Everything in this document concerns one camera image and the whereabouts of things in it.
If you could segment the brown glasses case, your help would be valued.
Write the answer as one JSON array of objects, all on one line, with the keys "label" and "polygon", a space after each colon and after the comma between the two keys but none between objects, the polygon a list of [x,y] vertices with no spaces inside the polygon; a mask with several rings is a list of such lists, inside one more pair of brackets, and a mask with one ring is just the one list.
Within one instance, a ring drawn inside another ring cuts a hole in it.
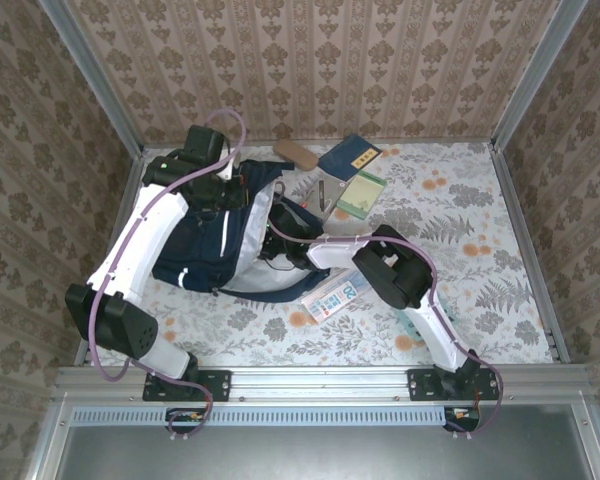
[{"label": "brown glasses case", "polygon": [[318,166],[319,157],[306,147],[290,139],[280,139],[273,145],[276,155],[295,165],[302,171],[311,171]]}]

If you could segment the navy blue student backpack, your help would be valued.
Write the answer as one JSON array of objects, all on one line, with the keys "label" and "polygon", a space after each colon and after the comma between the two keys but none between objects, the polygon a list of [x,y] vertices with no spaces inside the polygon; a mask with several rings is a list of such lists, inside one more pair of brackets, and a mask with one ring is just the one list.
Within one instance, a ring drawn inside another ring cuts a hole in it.
[{"label": "navy blue student backpack", "polygon": [[237,174],[245,177],[249,205],[218,213],[188,211],[159,254],[153,277],[189,291],[265,303],[291,302],[318,286],[330,269],[302,270],[284,257],[262,259],[274,203],[290,202],[300,207],[300,215],[319,220],[275,191],[275,182],[290,168],[280,162],[244,161]]}]

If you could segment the pale green notebook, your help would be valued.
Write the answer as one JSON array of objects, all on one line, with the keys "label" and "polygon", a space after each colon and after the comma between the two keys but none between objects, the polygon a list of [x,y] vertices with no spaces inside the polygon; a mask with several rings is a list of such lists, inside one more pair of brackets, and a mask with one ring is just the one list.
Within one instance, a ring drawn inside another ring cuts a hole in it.
[{"label": "pale green notebook", "polygon": [[364,220],[386,185],[384,179],[361,171],[348,184],[337,201],[337,207],[355,218]]}]

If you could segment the dark blue book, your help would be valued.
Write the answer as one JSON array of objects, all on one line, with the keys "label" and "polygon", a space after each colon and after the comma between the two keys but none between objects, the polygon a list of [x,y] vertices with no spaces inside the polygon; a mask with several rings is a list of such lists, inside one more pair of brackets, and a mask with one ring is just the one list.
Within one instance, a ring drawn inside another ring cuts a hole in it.
[{"label": "dark blue book", "polygon": [[382,150],[357,134],[351,134],[323,154],[318,167],[339,180],[349,181],[380,156]]}]

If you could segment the teal calculator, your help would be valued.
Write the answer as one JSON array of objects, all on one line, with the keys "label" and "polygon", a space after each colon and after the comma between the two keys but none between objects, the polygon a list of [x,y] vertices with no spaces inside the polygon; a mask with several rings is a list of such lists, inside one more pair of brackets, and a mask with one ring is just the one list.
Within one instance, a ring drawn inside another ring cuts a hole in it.
[{"label": "teal calculator", "polygon": [[433,298],[427,293],[419,308],[408,307],[396,310],[395,314],[407,333],[428,347],[451,345],[457,339],[457,333],[437,292],[433,293]]}]

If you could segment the floral tablecloth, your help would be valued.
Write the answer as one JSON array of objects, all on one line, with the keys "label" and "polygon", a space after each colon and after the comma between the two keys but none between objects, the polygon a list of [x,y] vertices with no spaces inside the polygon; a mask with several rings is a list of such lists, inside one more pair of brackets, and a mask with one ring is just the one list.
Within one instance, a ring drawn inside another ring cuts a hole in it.
[{"label": "floral tablecloth", "polygon": [[[384,144],[369,166],[385,188],[364,219],[334,210],[333,235],[387,224],[425,250],[459,337],[494,364],[540,364],[551,347],[485,142]],[[373,291],[323,321],[300,301],[186,291],[155,279],[142,306],[205,366],[412,365],[431,360]]]}]

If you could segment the grey metal front panel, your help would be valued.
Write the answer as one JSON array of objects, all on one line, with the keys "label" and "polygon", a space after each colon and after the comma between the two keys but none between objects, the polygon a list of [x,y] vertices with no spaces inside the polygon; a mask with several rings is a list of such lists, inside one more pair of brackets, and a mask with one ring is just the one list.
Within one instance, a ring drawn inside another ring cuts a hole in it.
[{"label": "grey metal front panel", "polygon": [[57,480],[593,480],[565,407],[505,407],[468,439],[441,427],[79,427]]}]

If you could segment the aluminium left side rail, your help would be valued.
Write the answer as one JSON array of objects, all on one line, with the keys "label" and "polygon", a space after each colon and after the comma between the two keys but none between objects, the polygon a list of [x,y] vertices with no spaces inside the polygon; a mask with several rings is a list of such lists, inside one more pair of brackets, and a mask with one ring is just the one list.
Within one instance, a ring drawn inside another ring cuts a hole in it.
[{"label": "aluminium left side rail", "polygon": [[[117,239],[123,231],[128,219],[133,211],[138,185],[141,183],[141,177],[144,171],[144,162],[142,156],[136,156],[131,159],[129,173],[124,184],[121,199],[118,205],[114,225],[112,227],[110,239],[108,241],[106,254],[109,254],[115,246]],[[74,359],[73,365],[82,367],[91,364],[91,347],[87,340],[81,340]]]}]

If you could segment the aluminium left frame post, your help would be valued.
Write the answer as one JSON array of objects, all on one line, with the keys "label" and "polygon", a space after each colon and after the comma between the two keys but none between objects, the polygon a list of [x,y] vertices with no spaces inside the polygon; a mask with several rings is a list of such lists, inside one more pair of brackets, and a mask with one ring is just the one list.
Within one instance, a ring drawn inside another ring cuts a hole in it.
[{"label": "aluminium left frame post", "polygon": [[121,142],[134,160],[142,154],[143,141],[124,109],[120,96],[109,81],[102,62],[90,46],[66,0],[40,0],[60,38],[78,66],[96,99],[116,130]]}]

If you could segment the aluminium frame post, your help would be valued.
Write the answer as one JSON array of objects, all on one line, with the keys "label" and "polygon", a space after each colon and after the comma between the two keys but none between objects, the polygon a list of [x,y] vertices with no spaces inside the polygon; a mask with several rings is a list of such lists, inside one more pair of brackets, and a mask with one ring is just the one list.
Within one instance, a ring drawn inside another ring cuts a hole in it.
[{"label": "aluminium frame post", "polygon": [[124,109],[120,96],[109,81],[102,62],[90,46],[66,0],[40,0],[60,38],[78,66],[96,99],[116,130],[121,142],[134,160],[142,154],[143,141]]},{"label": "aluminium frame post", "polygon": [[503,151],[509,143],[587,3],[560,0],[491,137],[496,151]]}]

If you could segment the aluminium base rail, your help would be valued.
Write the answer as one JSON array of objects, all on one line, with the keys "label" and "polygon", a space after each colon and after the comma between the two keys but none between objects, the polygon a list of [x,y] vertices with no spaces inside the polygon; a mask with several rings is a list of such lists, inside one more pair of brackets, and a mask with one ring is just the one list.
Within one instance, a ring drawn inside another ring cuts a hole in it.
[{"label": "aluminium base rail", "polygon": [[[388,405],[411,401],[407,371],[424,367],[229,367],[229,400],[263,405]],[[579,365],[502,365],[498,368],[503,404],[573,404],[594,397],[585,369]],[[423,401],[460,403],[470,401]]]}]

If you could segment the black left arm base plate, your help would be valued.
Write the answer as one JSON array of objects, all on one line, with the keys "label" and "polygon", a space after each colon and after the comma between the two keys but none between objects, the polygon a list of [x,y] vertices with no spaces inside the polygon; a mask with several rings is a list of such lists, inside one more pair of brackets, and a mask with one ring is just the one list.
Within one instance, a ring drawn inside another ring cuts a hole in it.
[{"label": "black left arm base plate", "polygon": [[[229,370],[202,370],[196,383],[206,388],[214,402],[227,402],[231,390],[232,372]],[[142,393],[146,402],[203,402],[205,394],[190,386],[179,386],[147,374]]]}]

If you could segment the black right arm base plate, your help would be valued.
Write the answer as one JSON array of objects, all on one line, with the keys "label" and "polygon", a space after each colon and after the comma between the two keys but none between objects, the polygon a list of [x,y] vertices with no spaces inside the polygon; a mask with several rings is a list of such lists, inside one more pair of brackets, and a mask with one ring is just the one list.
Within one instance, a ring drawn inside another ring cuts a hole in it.
[{"label": "black right arm base plate", "polygon": [[411,401],[470,401],[497,400],[499,385],[494,373],[479,369],[472,374],[452,374],[436,368],[417,368],[407,371]]}]

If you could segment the aluminium right side rail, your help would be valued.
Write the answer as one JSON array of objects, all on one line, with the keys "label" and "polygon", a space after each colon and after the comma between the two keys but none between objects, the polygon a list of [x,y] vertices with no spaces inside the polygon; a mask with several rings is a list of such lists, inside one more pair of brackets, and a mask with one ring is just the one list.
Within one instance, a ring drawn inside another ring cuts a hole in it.
[{"label": "aluminium right side rail", "polygon": [[516,236],[530,287],[534,294],[539,318],[544,327],[545,337],[550,345],[552,358],[555,362],[568,364],[571,362],[570,354],[555,309],[551,302],[549,291],[504,155],[501,150],[498,150],[490,143],[488,143],[487,146],[489,147],[494,170],[501,187],[504,202],[509,212],[512,228]]}]

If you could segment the aluminium right frame post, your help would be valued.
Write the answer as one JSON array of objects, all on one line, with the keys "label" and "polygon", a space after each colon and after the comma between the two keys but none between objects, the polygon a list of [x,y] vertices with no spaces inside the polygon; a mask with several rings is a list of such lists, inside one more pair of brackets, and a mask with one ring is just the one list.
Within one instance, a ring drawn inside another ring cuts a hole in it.
[{"label": "aluminium right frame post", "polygon": [[509,143],[587,3],[560,0],[491,137],[496,151],[503,151]]}]

